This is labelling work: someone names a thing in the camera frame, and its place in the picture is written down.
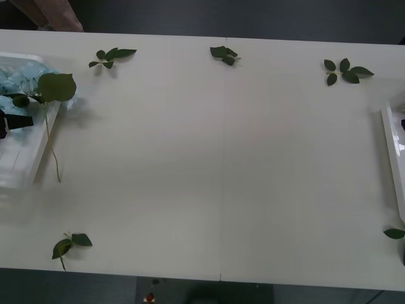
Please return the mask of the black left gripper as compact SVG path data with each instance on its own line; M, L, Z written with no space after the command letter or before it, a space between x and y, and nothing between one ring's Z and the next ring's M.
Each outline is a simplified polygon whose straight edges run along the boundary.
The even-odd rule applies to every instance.
M25 127L32 127L33 120L32 117L27 116L7 116L6 117L9 130L21 129ZM0 139L6 137L6 121L4 117L4 112L0 110Z

